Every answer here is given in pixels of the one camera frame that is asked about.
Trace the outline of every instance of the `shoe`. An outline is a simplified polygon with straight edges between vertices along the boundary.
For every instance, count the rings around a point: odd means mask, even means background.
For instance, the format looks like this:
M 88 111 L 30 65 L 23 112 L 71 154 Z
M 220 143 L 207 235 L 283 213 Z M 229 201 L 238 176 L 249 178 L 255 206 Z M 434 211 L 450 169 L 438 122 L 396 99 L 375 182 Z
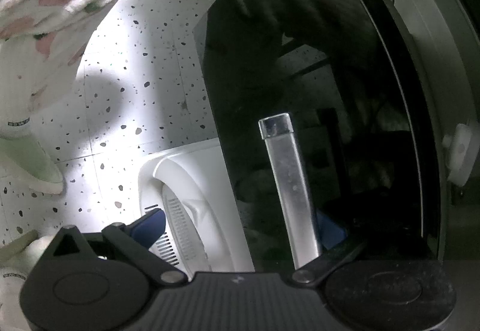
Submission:
M 63 175 L 34 135 L 0 138 L 0 162 L 31 189 L 48 194 L 63 191 Z

